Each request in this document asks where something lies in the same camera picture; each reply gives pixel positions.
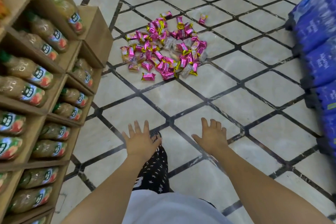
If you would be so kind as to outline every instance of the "forearm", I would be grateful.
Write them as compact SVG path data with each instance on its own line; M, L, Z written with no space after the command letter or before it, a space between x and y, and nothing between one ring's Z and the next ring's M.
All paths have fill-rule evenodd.
M121 224L143 163L126 158L122 165L77 205L62 224Z
M229 147L218 149L214 157L226 171L255 224L332 223L306 200L259 171Z

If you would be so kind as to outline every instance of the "person's right hand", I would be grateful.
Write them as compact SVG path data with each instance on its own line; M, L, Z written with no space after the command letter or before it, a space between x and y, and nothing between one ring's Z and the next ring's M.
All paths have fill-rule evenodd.
M210 155L214 155L218 150L228 147L226 140L226 128L222 128L222 124L214 119L210 120L210 126L205 118L202 121L202 138L198 135L191 137Z

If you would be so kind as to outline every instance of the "stack of packages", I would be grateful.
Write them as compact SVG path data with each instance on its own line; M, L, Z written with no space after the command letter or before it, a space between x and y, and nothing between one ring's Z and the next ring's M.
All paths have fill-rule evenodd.
M289 16L295 21L293 49L299 50L305 70L301 86L308 93L306 104L319 110L336 157L336 0L302 0Z
M186 78L189 74L197 75L198 66L207 58L206 41L198 39L191 23L183 23L182 16L176 18L177 29L169 32L166 19L170 12L161 14L161 18L148 23L146 29L126 35L129 46L121 47L121 57L128 64L128 70L139 72L140 66L147 73L142 74L143 81L154 81L154 68L164 80L180 74ZM199 23L204 24L206 16L201 16ZM160 50L169 52L163 56Z

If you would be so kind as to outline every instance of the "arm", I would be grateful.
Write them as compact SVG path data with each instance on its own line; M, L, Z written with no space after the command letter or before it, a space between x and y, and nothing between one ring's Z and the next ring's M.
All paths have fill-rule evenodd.
M214 156L230 178L243 206L255 224L332 224L296 193L271 179L228 146L221 123L202 118L202 138L195 141Z
M127 158L122 165L100 184L89 196L79 203L63 220L62 224L121 224L128 206L128 201L137 176L161 143L158 139L152 143L149 138L149 125L145 121L143 133L137 121L135 132L129 124L126 141Z

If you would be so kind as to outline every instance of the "person's left arm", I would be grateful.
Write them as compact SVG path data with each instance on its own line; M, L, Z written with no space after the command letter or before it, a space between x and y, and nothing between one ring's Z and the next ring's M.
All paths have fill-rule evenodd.
M80 202L61 224L122 223L135 180L161 143L161 139L152 143L148 121L145 121L143 133L137 121L134 127L135 132L132 125L128 125L130 137L122 133L127 148L127 158L122 165Z

